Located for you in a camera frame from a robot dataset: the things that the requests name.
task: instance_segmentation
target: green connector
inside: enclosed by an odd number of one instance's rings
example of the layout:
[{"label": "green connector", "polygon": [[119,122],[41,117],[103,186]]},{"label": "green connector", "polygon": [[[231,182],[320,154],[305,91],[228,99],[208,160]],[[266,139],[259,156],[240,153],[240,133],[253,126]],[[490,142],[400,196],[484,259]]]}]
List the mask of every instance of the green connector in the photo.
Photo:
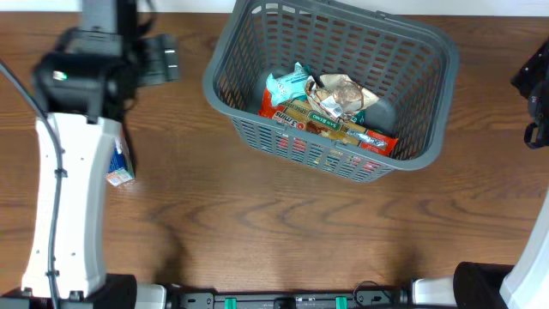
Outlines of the green connector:
[{"label": "green connector", "polygon": [[225,309],[237,309],[237,299],[225,299]]},{"label": "green connector", "polygon": [[347,309],[347,297],[336,297],[335,309]]}]

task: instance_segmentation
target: wooden table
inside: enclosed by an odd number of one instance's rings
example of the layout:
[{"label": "wooden table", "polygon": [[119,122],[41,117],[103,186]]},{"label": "wooden table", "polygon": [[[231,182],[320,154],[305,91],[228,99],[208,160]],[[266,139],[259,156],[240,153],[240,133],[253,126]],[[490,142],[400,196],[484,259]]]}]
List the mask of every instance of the wooden table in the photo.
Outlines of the wooden table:
[{"label": "wooden table", "polygon": [[[461,68],[443,152],[417,172],[358,184],[243,145],[202,95],[227,15],[165,14],[183,80],[140,90],[127,117],[137,181],[108,190],[112,273],[219,291],[349,289],[448,276],[461,261],[515,264],[546,194],[549,149],[522,142],[510,78],[549,34],[542,18],[412,17],[457,42]],[[31,68],[77,15],[0,14],[0,55]],[[0,77],[0,291],[21,282],[38,190],[34,115]]]}]

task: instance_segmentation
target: white wall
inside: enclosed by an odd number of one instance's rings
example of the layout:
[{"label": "white wall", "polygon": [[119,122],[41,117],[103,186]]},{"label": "white wall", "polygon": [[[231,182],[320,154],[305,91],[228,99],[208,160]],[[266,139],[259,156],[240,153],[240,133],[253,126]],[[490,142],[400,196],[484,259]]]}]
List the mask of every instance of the white wall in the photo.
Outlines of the white wall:
[{"label": "white wall", "polygon": [[[162,12],[232,11],[235,0],[154,0]],[[549,0],[340,0],[364,9],[411,15],[549,16]],[[0,10],[75,11],[80,0],[0,0]]]}]

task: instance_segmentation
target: gray plastic basket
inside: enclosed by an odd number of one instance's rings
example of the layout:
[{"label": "gray plastic basket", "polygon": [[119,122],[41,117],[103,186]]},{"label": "gray plastic basket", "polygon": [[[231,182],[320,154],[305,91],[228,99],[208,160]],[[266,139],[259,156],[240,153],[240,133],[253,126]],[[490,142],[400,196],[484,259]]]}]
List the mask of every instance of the gray plastic basket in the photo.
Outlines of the gray plastic basket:
[{"label": "gray plastic basket", "polygon": [[[266,74],[298,61],[314,75],[348,74],[381,98],[366,120],[399,138],[389,157],[256,115]],[[446,34],[400,16],[326,0],[238,0],[203,88],[252,148],[371,182],[438,157],[458,64]]]}]

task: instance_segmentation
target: packaged food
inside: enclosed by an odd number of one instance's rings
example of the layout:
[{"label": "packaged food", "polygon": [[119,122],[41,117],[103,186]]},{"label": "packaged food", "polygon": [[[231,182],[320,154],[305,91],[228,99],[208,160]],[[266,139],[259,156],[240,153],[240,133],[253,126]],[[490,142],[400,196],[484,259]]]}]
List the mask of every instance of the packaged food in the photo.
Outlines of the packaged food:
[{"label": "packaged food", "polygon": [[278,106],[271,106],[268,103],[269,96],[270,93],[266,90],[259,115],[294,128],[359,146],[385,156],[390,154],[398,141],[396,138],[367,130],[357,124],[334,121],[314,111],[309,103],[302,100],[291,100]]},{"label": "packaged food", "polygon": [[267,77],[267,89],[272,96],[272,106],[304,96],[307,78],[309,78],[309,74],[300,63],[296,63],[293,73],[286,76],[274,78],[272,74],[269,75]]},{"label": "packaged food", "polygon": [[360,111],[376,104],[379,98],[370,90],[353,82],[345,74],[320,76],[324,87],[320,88],[314,78],[309,77],[305,85],[307,100],[311,107],[332,120],[351,120]]}]

